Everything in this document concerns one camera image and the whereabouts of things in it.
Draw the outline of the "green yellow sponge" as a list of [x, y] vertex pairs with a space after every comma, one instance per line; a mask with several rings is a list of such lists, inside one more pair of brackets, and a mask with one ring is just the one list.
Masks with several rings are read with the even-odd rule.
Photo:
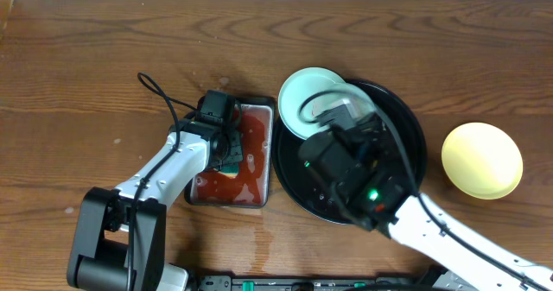
[[233, 164], [224, 165], [219, 169], [219, 173], [224, 175], [227, 178], [234, 179], [238, 176], [239, 164], [233, 163]]

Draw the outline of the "pale green plate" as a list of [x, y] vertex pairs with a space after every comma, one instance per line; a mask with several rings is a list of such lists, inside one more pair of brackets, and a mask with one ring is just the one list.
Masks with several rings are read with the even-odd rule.
[[346, 81], [337, 73], [322, 67], [303, 68], [285, 81], [278, 95], [278, 110], [285, 127], [305, 140], [320, 131], [316, 123], [303, 123], [298, 111], [301, 104], [317, 92], [323, 92]]
[[[315, 112], [311, 116], [306, 116], [304, 108], [309, 104], [312, 104], [315, 100], [323, 98], [321, 105], [315, 107]], [[359, 88], [356, 88], [352, 85], [334, 85], [329, 89], [315, 92], [313, 95], [307, 97], [300, 104], [297, 110], [298, 119], [302, 123], [306, 124], [319, 124], [317, 117], [325, 110], [328, 110], [332, 107], [332, 104], [341, 101], [347, 100], [356, 104], [363, 113], [363, 117], [360, 119], [364, 120], [365, 118], [371, 117], [377, 111], [376, 105], [371, 100], [371, 98]]]

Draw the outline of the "yellow plate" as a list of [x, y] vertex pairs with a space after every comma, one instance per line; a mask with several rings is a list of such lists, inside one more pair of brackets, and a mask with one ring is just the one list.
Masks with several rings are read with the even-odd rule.
[[518, 145], [489, 123], [464, 123], [442, 145], [442, 166], [449, 180], [477, 199], [500, 199], [520, 183], [524, 162]]

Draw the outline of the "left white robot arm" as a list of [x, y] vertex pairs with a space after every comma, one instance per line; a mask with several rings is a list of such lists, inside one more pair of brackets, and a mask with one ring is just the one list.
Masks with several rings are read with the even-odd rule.
[[239, 110], [175, 121], [146, 165], [112, 190], [82, 200], [67, 283], [82, 290], [183, 290], [188, 272], [165, 262], [168, 209], [199, 173], [242, 160]]

